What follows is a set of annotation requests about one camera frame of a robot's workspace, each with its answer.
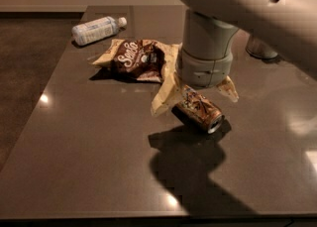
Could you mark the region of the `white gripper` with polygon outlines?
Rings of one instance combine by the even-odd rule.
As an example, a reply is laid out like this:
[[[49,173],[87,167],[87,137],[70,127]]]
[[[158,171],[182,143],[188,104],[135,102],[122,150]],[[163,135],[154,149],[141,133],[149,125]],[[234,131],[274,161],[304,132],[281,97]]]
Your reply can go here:
[[[236,103],[239,95],[229,76],[232,61],[232,54],[221,59],[204,60],[192,57],[185,50],[181,50],[176,60],[178,76],[171,73],[165,79],[152,101],[152,115],[158,117],[182,100],[181,81],[195,89],[216,86],[220,94]]]

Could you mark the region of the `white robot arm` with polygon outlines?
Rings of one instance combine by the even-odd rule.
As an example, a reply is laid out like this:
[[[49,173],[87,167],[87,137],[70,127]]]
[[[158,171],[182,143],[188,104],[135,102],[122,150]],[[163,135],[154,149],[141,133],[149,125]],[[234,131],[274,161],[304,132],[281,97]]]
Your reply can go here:
[[[187,7],[177,62],[152,102],[158,116],[182,100],[183,86],[219,91],[236,101],[229,72],[240,29],[311,77],[317,73],[317,0],[181,0]]]

